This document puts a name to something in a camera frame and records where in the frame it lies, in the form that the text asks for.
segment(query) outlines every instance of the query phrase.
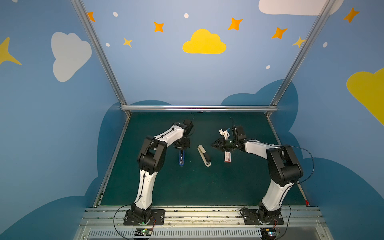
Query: black cable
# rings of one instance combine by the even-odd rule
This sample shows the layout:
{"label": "black cable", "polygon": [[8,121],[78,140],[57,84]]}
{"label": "black cable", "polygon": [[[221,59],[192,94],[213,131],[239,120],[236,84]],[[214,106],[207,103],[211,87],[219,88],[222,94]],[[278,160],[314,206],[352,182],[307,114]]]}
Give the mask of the black cable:
{"label": "black cable", "polygon": [[192,121],[195,119],[195,114],[194,114],[194,113],[190,113],[190,114],[188,114],[187,119],[188,119],[189,115],[191,115],[191,114],[193,114],[193,118],[192,118],[192,120],[191,120],[191,122],[192,122]]}
{"label": "black cable", "polygon": [[232,120],[232,127],[235,128],[236,127],[235,126],[235,120],[233,118],[231,118],[231,117],[229,117],[229,118]]}
{"label": "black cable", "polygon": [[291,206],[289,204],[288,204],[288,206],[289,206],[289,209],[290,209],[291,212],[289,213],[289,217],[288,217],[288,220],[287,220],[287,227],[285,228],[284,233],[280,237],[275,238],[275,240],[278,240],[278,239],[282,238],[285,235],[285,233],[287,232],[289,219],[291,218],[291,214],[292,214]]}
{"label": "black cable", "polygon": [[[140,195],[139,195],[139,199],[138,199],[136,202],[138,202],[138,201],[140,200],[140,198],[142,197],[145,177],[146,177],[146,175],[145,175],[145,173],[144,173],[144,176],[143,176],[143,184],[142,184],[142,186],[141,186],[141,192],[140,192]],[[126,238],[126,237],[124,237],[123,235],[121,235],[121,234],[119,233],[119,231],[116,229],[116,226],[115,226],[115,217],[116,217],[116,213],[118,213],[118,211],[119,211],[120,209],[122,209],[123,207],[126,207],[126,206],[133,205],[133,204],[135,204],[136,202],[133,202],[133,203],[131,203],[131,204],[127,204],[127,205],[124,205],[124,206],[120,207],[120,208],[115,212],[115,215],[113,216],[113,227],[115,228],[116,232],[117,232],[122,238],[127,239],[127,240],[129,240],[129,238]]]}
{"label": "black cable", "polygon": [[242,208],[240,208],[240,214],[241,214],[241,216],[246,217],[246,215],[242,213],[242,211],[243,211],[244,209],[248,209],[248,208],[246,208],[246,207],[242,207]]}

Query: blue wall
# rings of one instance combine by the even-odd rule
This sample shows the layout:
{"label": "blue wall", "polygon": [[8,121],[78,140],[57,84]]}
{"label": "blue wall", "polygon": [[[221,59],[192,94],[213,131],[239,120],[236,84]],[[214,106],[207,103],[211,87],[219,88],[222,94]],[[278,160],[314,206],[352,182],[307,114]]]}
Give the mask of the blue wall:
{"label": "blue wall", "polygon": [[[360,13],[349,23],[344,17],[352,8]],[[307,148],[315,157],[315,173],[303,189],[335,240],[362,239],[359,219],[369,221],[375,238],[384,233],[380,220],[373,220],[384,214],[384,126],[346,86],[356,72],[384,68],[383,22],[382,1],[345,0],[271,115],[283,144]],[[297,153],[308,174],[308,154]]]}
{"label": "blue wall", "polygon": [[126,116],[92,49],[66,82],[53,74],[55,32],[89,42],[70,0],[0,3],[0,239],[72,239]]}
{"label": "blue wall", "polygon": [[[146,100],[172,105],[243,103],[245,99],[237,94],[255,94],[285,77],[299,51],[293,44],[299,36],[305,39],[316,19],[265,14],[253,0],[155,0],[148,4],[84,0],[84,5],[93,12],[92,24],[129,104],[153,102]],[[308,7],[311,4],[297,6]],[[279,6],[269,8],[273,11]],[[231,18],[243,19],[238,31],[228,30]],[[164,32],[155,32],[154,22],[164,23]],[[277,27],[287,30],[281,39],[272,39]],[[201,28],[218,34],[226,51],[184,52],[183,44]],[[124,38],[132,40],[131,47],[123,45]],[[247,104],[265,104],[255,98],[247,100]]]}

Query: aluminum frame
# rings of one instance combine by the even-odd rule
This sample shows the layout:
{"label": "aluminum frame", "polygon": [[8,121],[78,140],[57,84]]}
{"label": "aluminum frame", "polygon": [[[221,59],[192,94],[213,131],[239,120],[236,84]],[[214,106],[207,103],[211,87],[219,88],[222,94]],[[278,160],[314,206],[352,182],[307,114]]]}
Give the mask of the aluminum frame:
{"label": "aluminum frame", "polygon": [[106,171],[106,173],[104,175],[103,182],[100,185],[99,192],[96,195],[95,201],[93,203],[93,207],[94,208],[98,207],[100,205],[100,203],[101,203],[101,199],[103,198],[103,195],[104,195],[104,192],[105,192],[105,188],[107,187],[107,184],[108,184],[108,181],[109,181],[109,177],[111,176],[111,172],[112,172],[113,166],[115,164],[116,158],[118,156],[122,140],[124,139],[125,132],[127,131],[127,126],[128,126],[128,123],[129,123],[130,119],[131,119],[130,117],[127,117],[127,119],[126,119],[126,121],[124,123],[124,127],[122,128],[122,131],[121,131],[118,143],[116,145],[115,151],[113,152],[112,159],[111,159],[111,161],[109,163],[108,169],[107,169],[107,171]]}
{"label": "aluminum frame", "polygon": [[220,105],[122,105],[123,111],[277,111],[277,106],[220,106]]}
{"label": "aluminum frame", "polygon": [[[309,50],[311,49],[313,43],[315,42],[317,36],[319,35],[321,29],[323,28],[325,22],[327,21],[328,17],[330,16],[330,11],[335,3],[336,0],[327,0],[320,11],[320,14],[316,18],[310,32],[307,35],[306,41],[304,42],[304,45],[300,48],[299,53],[297,54],[295,60],[293,61],[293,64],[291,68],[289,69],[287,75],[285,76],[283,82],[281,83],[279,89],[277,90],[275,96],[272,99],[271,106],[277,106],[279,103],[281,97],[283,96],[284,92],[286,91],[288,85],[291,83],[293,77],[295,76],[296,72],[298,71],[300,65],[302,64],[303,60],[305,59],[306,55],[308,54]],[[268,111],[266,113],[267,117],[271,116],[272,112]]]}
{"label": "aluminum frame", "polygon": [[97,56],[100,59],[101,65],[103,66],[104,71],[107,74],[109,81],[111,82],[111,85],[113,87],[113,90],[116,93],[116,96],[118,97],[121,105],[126,105],[127,102],[125,101],[125,98],[124,98],[124,95],[121,91],[118,80],[117,80],[115,74],[113,73],[112,67],[109,64],[107,56],[105,55],[105,52],[101,46],[99,38],[97,37],[96,31],[93,28],[91,21],[89,20],[87,11],[86,11],[85,6],[83,4],[83,1],[82,0],[71,0],[71,2],[73,4],[73,7],[76,10],[77,15],[80,18],[81,23],[84,26],[85,32],[87,33],[89,39],[91,40],[93,48],[94,48]]}

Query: work surface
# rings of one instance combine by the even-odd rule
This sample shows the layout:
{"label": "work surface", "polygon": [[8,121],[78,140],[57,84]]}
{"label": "work surface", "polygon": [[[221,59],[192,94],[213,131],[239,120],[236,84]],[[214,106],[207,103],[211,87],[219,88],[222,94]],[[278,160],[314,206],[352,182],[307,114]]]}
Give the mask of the work surface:
{"label": "work surface", "polygon": [[[174,122],[183,122],[188,113],[133,113],[116,158],[101,205],[131,204],[139,187],[137,156],[147,135],[168,130]],[[242,125],[248,138],[277,144],[263,113],[195,113],[191,146],[185,151],[185,164],[179,166],[179,151],[168,147],[163,168],[153,189],[153,205],[258,205],[271,178],[266,159],[235,150],[232,162],[224,162],[224,152],[210,147],[221,135],[219,129],[230,128],[232,117]],[[197,146],[202,145],[211,157],[206,167]],[[290,205],[305,205],[297,186],[285,197]]]}

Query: metal rail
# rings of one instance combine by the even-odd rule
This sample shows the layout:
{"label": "metal rail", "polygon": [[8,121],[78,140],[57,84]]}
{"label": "metal rail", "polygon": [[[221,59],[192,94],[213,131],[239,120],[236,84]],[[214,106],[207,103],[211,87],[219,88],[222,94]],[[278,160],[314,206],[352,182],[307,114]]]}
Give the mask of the metal rail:
{"label": "metal rail", "polygon": [[276,111],[277,106],[122,105],[123,111]]}
{"label": "metal rail", "polygon": [[[287,89],[288,85],[291,83],[293,77],[295,76],[305,56],[308,54],[309,50],[311,49],[311,46],[315,42],[317,36],[319,35],[325,22],[327,21],[330,15],[329,13],[331,12],[331,8],[335,3],[335,1],[336,0],[327,0],[326,3],[324,4],[322,10],[320,11],[319,16],[315,20],[310,32],[307,35],[304,45],[300,48],[300,51],[297,54],[295,60],[293,61],[291,68],[289,69],[287,75],[285,76],[283,82],[281,83],[279,89],[277,90],[275,96],[273,97],[272,102],[270,104],[271,106],[277,106],[277,104],[279,103],[285,90]],[[269,117],[271,114],[272,114],[271,111],[268,111],[266,113],[267,117]]]}
{"label": "metal rail", "polygon": [[100,59],[101,65],[104,68],[105,73],[107,74],[107,77],[109,81],[112,84],[112,87],[116,93],[116,96],[118,97],[121,105],[126,105],[127,102],[125,101],[124,95],[121,91],[121,88],[119,86],[119,83],[112,71],[112,67],[109,64],[109,61],[105,55],[105,52],[103,51],[103,48],[101,47],[99,38],[97,37],[96,31],[93,28],[92,23],[89,20],[87,11],[85,9],[85,6],[81,0],[71,0],[72,4],[77,12],[77,15],[80,18],[81,23],[84,26],[85,32],[87,33],[89,39],[91,40],[91,43],[93,45],[93,48],[97,54],[97,56]]}

